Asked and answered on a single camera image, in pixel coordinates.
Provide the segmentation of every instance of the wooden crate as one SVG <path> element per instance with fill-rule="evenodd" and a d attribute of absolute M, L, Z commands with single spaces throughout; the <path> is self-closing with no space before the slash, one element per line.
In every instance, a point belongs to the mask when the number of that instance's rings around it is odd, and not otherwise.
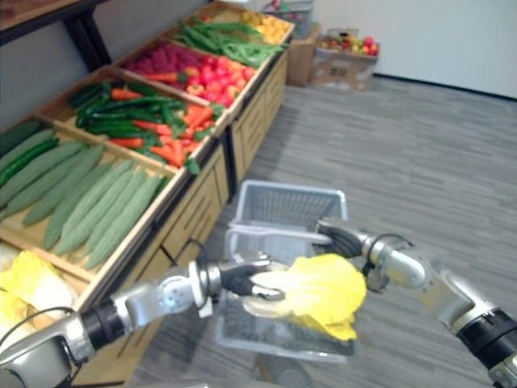
<path fill-rule="evenodd" d="M 67 91 L 61 93 L 58 95 L 55 99 L 52 100 L 52 102 L 45 104 L 43 107 L 39 108 L 36 115 L 40 116 L 44 120 L 48 120 L 57 124 L 65 124 L 69 127 L 76 128 L 79 131 L 82 131 L 82 129 L 78 129 L 75 126 L 75 120 L 77 119 L 77 114 L 75 112 L 75 109 L 69 105 L 69 99 L 70 97 L 78 90 L 80 90 L 82 87 L 86 85 L 90 85 L 92 83 L 97 82 L 113 82 L 113 81 L 123 81 L 123 82 L 134 82 L 139 81 L 133 77 L 127 76 L 124 71 L 111 68 L 111 67 L 103 67 L 94 73 L 90 74 L 80 82 L 76 83 L 74 86 L 70 87 Z M 208 102 L 201 100 L 201 99 L 193 99 L 187 93 L 181 93 L 177 94 L 175 91 L 164 91 L 162 88 L 157 87 L 155 88 L 157 93 L 164 95 L 166 97 L 172 97 L 175 99 L 180 99 L 182 101 L 185 101 L 186 103 L 194 103 L 198 104 L 200 106 L 207 106 Z M 227 123 L 227 116 L 225 112 L 217 119 L 216 123 L 214 124 L 214 130 L 212 131 L 213 137 L 218 137 L 222 131 L 224 131 L 226 123 Z M 195 150 L 195 152 L 192 154 L 194 158 L 198 158 L 200 153 L 202 152 L 202 149 L 207 146 L 207 144 L 210 142 L 210 138 L 206 137 L 202 140 L 200 143 L 200 146 Z M 132 151 L 130 149 L 126 149 L 130 154 L 137 154 L 142 156 L 141 154 L 138 154 L 136 151 Z M 152 158 L 144 157 L 148 159 L 150 162 L 155 164 L 156 166 L 161 166 L 161 163 L 153 160 Z M 167 169 L 177 172 L 178 169 L 175 167 L 167 166 Z"/>
<path fill-rule="evenodd" d="M 181 201 L 165 220 L 163 227 L 147 246 L 138 265 L 126 278 L 121 289 L 137 281 L 160 276 L 171 262 L 167 256 L 178 259 L 177 265 L 187 265 L 198 255 L 197 247 L 190 245 L 177 257 L 179 249 L 189 238 L 206 241 L 219 213 L 229 198 L 225 172 L 225 156 L 218 146 L 201 174 L 188 187 Z M 156 333 L 161 320 L 101 349 L 95 359 L 86 364 L 78 375 L 77 383 L 128 381 L 141 356 Z"/>
<path fill-rule="evenodd" d="M 176 45 L 184 46 L 184 44 L 173 40 L 173 36 L 176 35 L 176 28 L 169 30 L 168 32 L 165 32 L 163 36 L 153 39 L 150 42 L 147 42 L 143 46 L 141 46 L 139 49 L 137 49 L 135 52 L 130 53 L 126 55 L 125 57 L 120 58 L 118 61 L 116 61 L 113 65 L 120 71 L 121 74 L 124 74 L 127 78 L 131 78 L 133 81 L 143 82 L 147 83 L 150 86 L 155 87 L 156 89 L 159 89 L 160 91 L 164 91 L 167 93 L 180 95 L 186 99 L 190 99 L 192 102 L 196 102 L 199 104 L 208 104 L 210 103 L 206 99 L 201 99 L 200 97 L 197 97 L 195 95 L 190 95 L 186 91 L 182 91 L 181 89 L 178 89 L 176 87 L 167 85 L 162 82 L 155 82 L 150 81 L 146 77 L 134 73 L 130 70 L 126 70 L 124 68 L 124 65 L 126 65 L 128 62 L 133 61 L 137 59 L 139 56 L 141 56 L 143 53 L 147 52 L 148 50 L 152 49 L 156 45 L 160 44 L 163 41 L 169 41 L 171 43 L 174 43 Z M 202 50 L 198 50 L 197 48 L 189 48 L 192 51 L 196 51 L 198 53 L 208 54 Z M 241 93 L 237 96 L 237 98 L 233 101 L 232 105 L 226 109 L 226 122 L 229 123 L 232 120 L 234 120 L 242 111 L 242 108 L 244 106 L 244 103 L 246 99 L 248 98 L 249 94 L 252 92 L 252 90 L 255 88 L 258 82 L 260 82 L 260 79 L 263 77 L 263 74 L 267 71 L 268 67 L 271 64 L 273 56 L 270 56 L 268 59 L 264 61 L 260 65 L 258 69 L 256 69 L 254 76 L 248 81 L 244 89 L 242 89 Z"/>
<path fill-rule="evenodd" d="M 267 16 L 268 18 L 273 18 L 277 21 L 277 23 L 283 24 L 287 30 L 278 42 L 285 43 L 288 41 L 289 37 L 294 32 L 294 29 L 296 25 L 294 23 L 290 23 L 287 20 L 277 18 L 273 15 L 266 15 L 260 12 L 255 12 L 246 8 L 243 8 L 241 6 L 237 6 L 235 4 L 232 4 L 230 2 L 221 2 L 221 1 L 215 1 L 210 2 L 208 5 L 200 8 L 193 16 L 188 18 L 186 22 L 191 20 L 193 17 L 199 17 L 201 19 L 203 18 L 210 18 L 213 22 L 221 22 L 221 23 L 227 23 L 227 22 L 240 22 L 242 20 L 242 14 L 245 12 L 257 14 L 261 17 Z"/>
<path fill-rule="evenodd" d="M 287 53 L 282 53 L 253 99 L 232 125 L 237 181 L 244 179 L 284 100 L 286 76 Z"/>
<path fill-rule="evenodd" d="M 101 139 L 91 136 L 89 133 L 78 131 L 63 124 L 54 124 L 53 127 L 56 130 L 57 136 L 62 141 L 81 141 L 91 146 L 102 142 Z M 182 174 L 177 171 L 170 171 L 169 169 L 161 168 L 159 165 L 157 166 L 155 162 L 147 157 L 133 153 L 125 148 L 112 145 L 109 142 L 104 143 L 104 154 L 100 162 L 121 162 L 127 159 L 134 160 L 136 165 L 145 168 L 148 174 L 152 175 L 159 172 L 162 175 L 168 176 L 170 181 L 155 198 L 153 203 L 147 208 L 145 213 L 131 229 L 119 247 L 117 247 L 103 265 L 97 268 L 86 270 L 83 267 L 86 262 L 86 252 L 83 247 L 63 256 L 57 256 L 51 251 L 46 251 L 42 246 L 42 242 L 44 232 L 46 231 L 48 224 L 48 217 L 31 226 L 24 226 L 22 223 L 23 218 L 28 211 L 30 211 L 31 207 L 22 212 L 6 217 L 0 222 L 1 240 L 4 240 L 15 247 L 33 251 L 40 258 L 45 259 L 52 264 L 57 270 L 63 272 L 64 277 L 67 278 L 67 280 L 70 279 L 71 283 L 73 283 L 74 287 L 79 291 L 79 298 L 74 304 L 75 310 L 80 310 L 84 306 L 93 290 L 98 288 L 103 282 L 103 278 L 106 274 L 109 273 L 113 267 L 118 265 L 120 257 L 125 251 L 125 247 L 149 224 L 153 215 L 158 211 L 162 202 L 167 197 L 167 193 L 174 188 L 182 177 Z"/>

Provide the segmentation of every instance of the carrot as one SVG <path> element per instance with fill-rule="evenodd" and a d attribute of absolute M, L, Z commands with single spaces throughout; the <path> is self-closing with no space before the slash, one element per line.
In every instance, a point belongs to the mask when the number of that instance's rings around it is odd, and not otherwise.
<path fill-rule="evenodd" d="M 164 158 L 169 164 L 180 168 L 183 166 L 187 157 L 185 154 L 178 154 L 174 152 L 170 147 L 150 147 L 149 150 L 158 156 Z"/>
<path fill-rule="evenodd" d="M 199 115 L 195 116 L 188 125 L 190 128 L 201 126 L 205 121 L 211 120 L 213 117 L 213 109 L 210 106 L 204 107 Z"/>
<path fill-rule="evenodd" d="M 156 73 L 146 74 L 145 77 L 151 81 L 162 81 L 162 82 L 180 82 L 185 83 L 187 81 L 187 75 L 185 73 L 178 73 L 176 71 L 171 73 Z"/>
<path fill-rule="evenodd" d="M 142 97 L 140 93 L 136 93 L 134 91 L 128 91 L 126 89 L 121 89 L 119 87 L 114 87 L 111 89 L 111 98 L 115 101 L 125 101 L 127 99 L 138 99 Z"/>
<path fill-rule="evenodd" d="M 148 129 L 158 135 L 172 136 L 172 129 L 167 124 L 156 124 L 144 120 L 134 120 L 133 123 L 139 128 Z"/>
<path fill-rule="evenodd" d="M 118 146 L 127 147 L 127 148 L 141 148 L 144 146 L 144 139 L 141 137 L 129 137 L 129 138 L 112 138 L 111 142 L 117 144 Z"/>

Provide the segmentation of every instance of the apple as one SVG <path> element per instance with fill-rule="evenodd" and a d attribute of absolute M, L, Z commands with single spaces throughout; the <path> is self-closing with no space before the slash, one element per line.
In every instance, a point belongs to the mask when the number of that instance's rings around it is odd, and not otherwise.
<path fill-rule="evenodd" d="M 194 66 L 187 66 L 185 68 L 185 73 L 188 77 L 198 78 L 200 76 L 200 71 Z"/>
<path fill-rule="evenodd" d="M 189 85 L 187 86 L 187 93 L 191 95 L 201 96 L 205 93 L 203 85 Z"/>
<path fill-rule="evenodd" d="M 365 46 L 368 46 L 368 47 L 371 47 L 372 44 L 374 44 L 375 41 L 373 39 L 373 36 L 367 36 L 366 38 L 364 38 L 364 45 Z"/>
<path fill-rule="evenodd" d="M 250 81 L 254 75 L 255 69 L 253 67 L 246 66 L 244 69 L 242 69 L 242 77 L 244 77 L 246 81 Z"/>
<path fill-rule="evenodd" d="M 379 52 L 379 45 L 373 44 L 372 47 L 370 47 L 370 55 L 377 55 Z"/>
<path fill-rule="evenodd" d="M 212 81 L 205 87 L 207 91 L 213 91 L 214 93 L 220 94 L 223 90 L 221 84 L 218 81 Z"/>

